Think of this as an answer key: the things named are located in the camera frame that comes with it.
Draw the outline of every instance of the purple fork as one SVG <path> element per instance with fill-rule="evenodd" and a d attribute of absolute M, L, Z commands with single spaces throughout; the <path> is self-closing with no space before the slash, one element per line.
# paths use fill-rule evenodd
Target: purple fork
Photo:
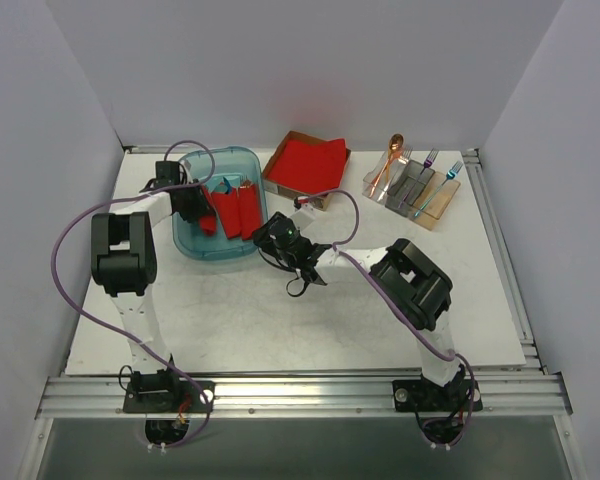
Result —
<path fill-rule="evenodd" d="M 404 195 L 404 197 L 402 197 L 402 200 L 400 201 L 400 205 L 398 205 L 398 209 L 402 208 L 402 204 L 405 202 L 405 200 L 407 199 L 407 197 L 411 193 L 411 190 L 413 190 L 413 187 L 415 187 L 418 184 L 418 182 L 420 181 L 420 178 L 422 177 L 422 174 L 424 173 L 424 171 L 427 168 L 431 168 L 431 165 L 433 165 L 433 162 L 436 161 L 436 157 L 437 156 L 438 156 L 438 150 L 436 150 L 435 148 L 432 149 L 429 152 L 429 155 L 427 155 L 427 158 L 424 161 L 424 168 L 422 169 L 422 171 L 418 175 L 418 178 L 416 178 L 415 183 L 413 185 L 411 185 L 411 188 L 409 189 L 409 191 Z"/>

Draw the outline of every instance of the white backdrop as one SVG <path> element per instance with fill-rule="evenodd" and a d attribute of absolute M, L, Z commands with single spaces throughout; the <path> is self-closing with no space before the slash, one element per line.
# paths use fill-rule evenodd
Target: white backdrop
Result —
<path fill-rule="evenodd" d="M 564 374 L 600 479 L 600 0 L 565 2 L 484 165 L 540 354 Z"/>
<path fill-rule="evenodd" d="M 51 246 L 110 195 L 122 151 L 43 0 L 0 0 L 0 479 L 13 480 L 47 376 L 76 315 L 56 293 Z M 88 224 L 62 252 L 81 298 Z"/>
<path fill-rule="evenodd" d="M 482 146 L 562 0 L 47 0 L 125 145 Z"/>

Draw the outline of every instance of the red napkin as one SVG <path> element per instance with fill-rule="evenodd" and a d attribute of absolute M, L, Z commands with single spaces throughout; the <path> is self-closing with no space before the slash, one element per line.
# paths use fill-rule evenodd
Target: red napkin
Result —
<path fill-rule="evenodd" d="M 253 232 L 262 225 L 260 202 L 255 184 L 238 188 L 238 208 L 242 240 L 249 240 Z"/>
<path fill-rule="evenodd" d="M 304 193 L 319 193 L 340 186 L 346 161 L 347 147 L 343 138 L 319 145 L 291 139 L 268 178 Z"/>
<path fill-rule="evenodd" d="M 204 185 L 202 186 L 202 191 L 204 192 L 204 196 L 207 197 L 207 201 L 213 206 L 213 200 L 211 199 L 211 195 L 209 195 L 209 190 Z M 216 234 L 217 224 L 216 224 L 216 214 L 215 212 L 212 215 L 207 215 L 206 217 L 201 217 L 198 219 L 198 225 L 202 232 L 207 236 L 211 237 Z"/>
<path fill-rule="evenodd" d="M 231 189 L 230 193 L 211 192 L 213 206 L 218 212 L 222 228 L 227 238 L 240 235 L 240 210 L 238 208 L 238 190 Z"/>

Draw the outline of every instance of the blue fork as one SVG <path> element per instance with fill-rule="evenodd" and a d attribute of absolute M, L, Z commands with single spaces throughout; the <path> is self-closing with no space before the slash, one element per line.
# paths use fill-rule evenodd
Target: blue fork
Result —
<path fill-rule="evenodd" d="M 427 168 L 431 168 L 431 165 L 433 165 L 433 162 L 436 161 L 437 156 L 438 156 L 438 150 L 436 150 L 435 148 L 429 152 L 429 155 L 427 155 L 427 158 L 424 161 L 424 165 L 423 165 L 424 168 L 418 175 L 418 178 L 416 178 L 416 182 L 413 185 L 411 185 L 411 188 L 409 189 L 409 191 L 405 194 L 404 197 L 402 197 L 402 200 L 400 200 L 400 205 L 398 205 L 398 209 L 402 208 L 402 204 L 405 202 L 405 200 L 411 193 L 411 190 L 413 190 L 413 187 L 415 187 L 418 184 L 418 182 L 420 181 L 420 178 L 422 178 L 422 174 L 425 172 L 425 170 Z"/>
<path fill-rule="evenodd" d="M 463 163 L 461 161 L 457 161 L 453 164 L 453 167 L 451 167 L 447 172 L 447 178 L 444 179 L 444 182 L 438 185 L 438 188 L 436 188 L 435 191 L 429 196 L 429 198 L 427 198 L 427 201 L 422 204 L 418 211 L 413 215 L 414 218 L 418 218 L 420 216 L 424 209 L 427 208 L 427 205 L 429 205 L 429 202 L 433 200 L 433 197 L 435 197 L 436 194 L 440 191 L 440 189 L 444 187 L 445 183 L 447 183 L 449 180 L 453 180 L 458 176 L 458 173 L 460 173 L 460 170 L 462 170 L 462 165 Z"/>

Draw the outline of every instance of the screw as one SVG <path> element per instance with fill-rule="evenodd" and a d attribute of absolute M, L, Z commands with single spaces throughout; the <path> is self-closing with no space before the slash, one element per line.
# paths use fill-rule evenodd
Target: screw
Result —
<path fill-rule="evenodd" d="M 396 402 L 404 403 L 407 401 L 407 397 L 409 396 L 409 394 L 407 393 L 406 389 L 399 388 L 398 390 L 396 390 L 396 393 L 393 396 L 395 397 Z"/>
<path fill-rule="evenodd" d="M 209 403 L 213 402 L 213 392 L 211 390 L 206 389 L 206 388 L 203 390 L 203 392 L 207 396 L 207 400 L 209 400 Z M 204 397 L 202 395 L 200 395 L 200 401 L 202 403 L 205 403 L 204 402 Z"/>

